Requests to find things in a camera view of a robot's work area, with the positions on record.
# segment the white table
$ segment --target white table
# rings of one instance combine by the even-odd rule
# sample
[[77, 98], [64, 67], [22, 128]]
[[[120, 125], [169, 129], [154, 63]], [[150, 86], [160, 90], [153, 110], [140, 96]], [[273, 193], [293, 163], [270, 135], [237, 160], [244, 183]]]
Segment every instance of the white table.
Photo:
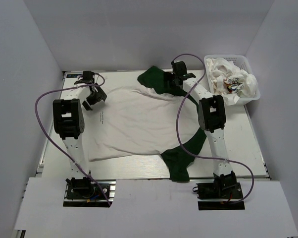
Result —
[[[133, 85], [139, 84], [137, 77], [144, 71], [131, 72], [101, 72], [106, 78], [106, 84]], [[198, 70], [190, 71], [197, 78], [201, 77], [202, 72]], [[65, 78], [64, 88], [73, 86], [76, 78]], [[201, 85], [209, 89], [207, 79], [203, 79]], [[64, 98], [68, 91], [61, 94]], [[266, 170], [263, 165], [262, 154], [253, 133], [251, 123], [248, 119], [244, 106], [226, 107], [225, 142], [229, 158], [247, 164], [256, 177], [265, 177]], [[65, 149], [58, 134], [52, 129], [50, 136], [58, 145]], [[200, 155], [210, 156], [211, 151], [208, 140], [205, 141]], [[71, 175], [69, 159], [58, 151], [51, 143], [47, 143], [43, 155], [44, 169], [42, 177], [67, 178]], [[246, 168], [232, 164], [234, 172], [238, 177], [249, 177]], [[159, 155], [142, 156], [132, 155], [107, 160], [90, 162], [90, 169], [93, 177], [100, 180], [109, 179], [167, 179], [169, 170]], [[195, 159], [189, 165], [188, 172], [191, 178], [213, 177], [213, 162], [209, 160]]]

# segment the white wall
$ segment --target white wall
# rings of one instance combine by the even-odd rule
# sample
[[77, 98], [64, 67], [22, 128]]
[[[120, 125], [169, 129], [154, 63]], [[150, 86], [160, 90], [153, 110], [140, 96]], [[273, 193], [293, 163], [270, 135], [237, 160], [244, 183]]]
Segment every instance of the white wall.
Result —
[[25, 2], [62, 70], [128, 70], [170, 68], [185, 52], [244, 55], [273, 0]]
[[247, 58], [261, 91], [248, 104], [251, 120], [298, 229], [298, 0], [273, 3]]
[[[36, 98], [60, 87], [62, 73], [22, 0], [0, 0], [0, 238], [9, 238], [44, 136]], [[51, 122], [52, 97], [40, 111]]]

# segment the cable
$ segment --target cable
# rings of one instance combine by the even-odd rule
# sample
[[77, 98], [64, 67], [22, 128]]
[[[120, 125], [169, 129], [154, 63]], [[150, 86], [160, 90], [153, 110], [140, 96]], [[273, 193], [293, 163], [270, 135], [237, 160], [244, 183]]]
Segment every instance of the cable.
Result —
[[198, 192], [199, 191], [199, 187], [198, 186], [195, 186], [194, 188], [192, 188], [192, 191], [193, 192]]
[[227, 201], [224, 201], [224, 202], [221, 202], [221, 204], [227, 204], [227, 203], [229, 203], [230, 202], [230, 200], [232, 200], [232, 198], [233, 198], [233, 193], [231, 192], [230, 193], [230, 196], [229, 196], [229, 199], [227, 200]]
[[98, 77], [96, 78], [96, 83], [98, 83], [98, 79], [99, 79], [99, 74], [98, 74]]
[[91, 202], [91, 201], [95, 200], [95, 199], [98, 198], [98, 197], [99, 197], [99, 195], [96, 195], [96, 196], [94, 196], [94, 197], [92, 197], [92, 198], [86, 200], [86, 202]]
[[181, 148], [182, 148], [187, 154], [189, 154], [189, 155], [191, 155], [191, 156], [194, 156], [194, 157], [196, 157], [196, 158], [206, 159], [206, 160], [223, 160], [223, 161], [228, 161], [228, 162], [230, 162], [230, 163], [235, 163], [235, 164], [239, 164], [239, 165], [242, 165], [242, 166], [246, 167], [246, 169], [248, 169], [249, 172], [250, 172], [250, 174], [251, 174], [251, 187], [250, 187], [250, 190], [249, 190], [249, 192], [248, 192], [242, 199], [240, 199], [240, 200], [238, 200], [238, 201], [236, 201], [236, 202], [231, 202], [231, 203], [236, 204], [236, 203], [242, 202], [242, 201], [244, 201], [244, 200], [251, 194], [252, 189], [253, 189], [253, 186], [254, 186], [254, 175], [253, 175], [253, 172], [251, 171], [251, 169], [250, 169], [247, 165], [245, 165], [244, 163], [239, 162], [239, 161], [225, 160], [224, 158], [218, 158], [218, 157], [205, 157], [205, 156], [195, 155], [195, 154], [191, 153], [190, 151], [188, 151], [188, 150], [184, 147], [184, 145], [182, 144], [182, 142], [181, 142], [180, 134], [179, 134], [179, 117], [180, 117], [181, 109], [182, 109], [182, 107], [183, 107], [184, 101], [188, 98], [188, 96], [190, 95], [190, 93], [191, 93], [191, 92], [194, 90], [194, 88], [199, 84], [199, 82], [201, 82], [201, 80], [204, 78], [205, 73], [206, 73], [206, 68], [205, 68], [205, 64], [204, 64], [203, 60], [202, 60], [200, 57], [198, 57], [198, 56], [196, 56], [196, 55], [193, 55], [193, 54], [180, 54], [180, 55], [176, 56], [176, 57], [174, 58], [173, 61], [175, 61], [175, 60], [176, 60], [178, 57], [180, 57], [180, 56], [193, 56], [193, 57], [199, 59], [199, 61], [201, 61], [201, 63], [203, 64], [203, 67], [204, 67], [204, 73], [203, 73], [202, 77], [201, 77], [201, 78], [200, 78], [200, 79], [193, 85], [193, 87], [188, 91], [188, 93], [185, 95], [184, 99], [182, 100], [182, 102], [181, 102], [181, 104], [180, 104], [180, 107], [179, 107], [179, 110], [178, 110], [178, 114], [177, 114], [177, 118], [176, 118], [176, 132], [177, 132], [177, 138], [178, 138], [179, 144], [180, 144]]
[[89, 196], [82, 196], [83, 198], [90, 198], [90, 197], [92, 197], [93, 195], [95, 194], [95, 187], [93, 186], [93, 193], [91, 194], [91, 195], [89, 195]]
[[[98, 75], [99, 77], [101, 77], [103, 79], [103, 83], [99, 84], [99, 85], [96, 85], [96, 84], [84, 84], [84, 85], [80, 85], [78, 87], [82, 88], [82, 87], [90, 87], [90, 86], [95, 86], [95, 87], [101, 87], [102, 85], [105, 84], [105, 78], [103, 76], [101, 76], [100, 74], [96, 73], [96, 75]], [[62, 89], [56, 89], [56, 90], [52, 90], [52, 91], [48, 91], [42, 95], [39, 96], [39, 98], [37, 98], [36, 102], [35, 102], [35, 113], [36, 113], [36, 118], [37, 118], [37, 121], [39, 123], [39, 126], [42, 130], [42, 132], [44, 133], [44, 135], [46, 136], [46, 138], [58, 149], [60, 150], [64, 155], [66, 155], [74, 164], [75, 166], [79, 169], [79, 171], [86, 177], [88, 177], [91, 181], [93, 181], [100, 189], [101, 193], [103, 194], [104, 198], [106, 199], [108, 205], [110, 206], [110, 202], [106, 196], [106, 194], [103, 192], [103, 189], [102, 187], [100, 186], [100, 184], [91, 176], [91, 175], [88, 175], [82, 168], [79, 164], [76, 163], [75, 159], [73, 159], [67, 152], [65, 152], [60, 146], [58, 146], [54, 140], [52, 140], [52, 138], [48, 135], [47, 131], [45, 130], [41, 120], [40, 120], [40, 117], [39, 117], [39, 114], [38, 114], [38, 102], [39, 100], [44, 97], [45, 95], [48, 95], [50, 93], [56, 93], [56, 92], [62, 92], [62, 91], [67, 91], [67, 90], [72, 90], [72, 89], [76, 89], [78, 87], [71, 87], [71, 88], [62, 88]]]

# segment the plastic basket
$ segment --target plastic basket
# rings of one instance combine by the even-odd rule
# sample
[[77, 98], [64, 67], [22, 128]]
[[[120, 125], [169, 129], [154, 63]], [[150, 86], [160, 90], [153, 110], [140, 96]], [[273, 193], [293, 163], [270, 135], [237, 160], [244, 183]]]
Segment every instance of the plastic basket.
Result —
[[[211, 93], [214, 93], [214, 88], [213, 88], [213, 84], [210, 80], [210, 77], [208, 75], [208, 67], [206, 64], [206, 59], [209, 59], [209, 58], [211, 58], [211, 59], [224, 58], [227, 61], [232, 61], [234, 63], [234, 65], [236, 65], [240, 69], [243, 69], [247, 73], [252, 74], [252, 70], [251, 70], [248, 60], [245, 56], [239, 56], [239, 55], [209, 55], [209, 56], [205, 56], [204, 57], [204, 62], [205, 62], [205, 67], [206, 67], [205, 70], [206, 70], [206, 76], [207, 76], [209, 89], [210, 89]], [[255, 97], [253, 97], [253, 98], [239, 98], [238, 101], [236, 102], [236, 105], [244, 105], [250, 101], [258, 100], [259, 98], [260, 98], [260, 92], [259, 92], [259, 89], [257, 88]]]

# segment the white robot arm segment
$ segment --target white robot arm segment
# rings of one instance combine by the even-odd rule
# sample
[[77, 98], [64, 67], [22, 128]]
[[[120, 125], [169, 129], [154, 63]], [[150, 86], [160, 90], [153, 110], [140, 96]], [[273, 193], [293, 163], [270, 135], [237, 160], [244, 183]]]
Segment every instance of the white robot arm segment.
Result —
[[[190, 89], [195, 85], [196, 80], [194, 79], [187, 79], [186, 81], [183, 81], [183, 90], [186, 92], [189, 92]], [[203, 86], [200, 84], [196, 85], [194, 90], [190, 93], [190, 95], [193, 97], [193, 99], [199, 103], [202, 99], [212, 99], [213, 94], [208, 92]], [[223, 159], [228, 159], [225, 139], [224, 139], [224, 129], [218, 128], [215, 129], [213, 132], [205, 129], [204, 130], [210, 149], [212, 152], [213, 157], [219, 157]], [[229, 175], [231, 171], [233, 171], [232, 166], [227, 161], [220, 161], [220, 160], [214, 160], [214, 174], [217, 176], [221, 175]]]
[[[86, 173], [89, 173], [89, 168], [82, 145], [81, 134], [84, 132], [85, 125], [81, 105], [90, 111], [91, 105], [101, 100], [105, 101], [107, 97], [101, 88], [93, 86], [94, 75], [91, 71], [84, 71], [82, 77], [75, 82], [77, 88], [71, 90], [64, 99], [53, 102], [54, 130], [60, 135], [68, 154]], [[72, 161], [70, 165], [73, 178], [84, 177]]]

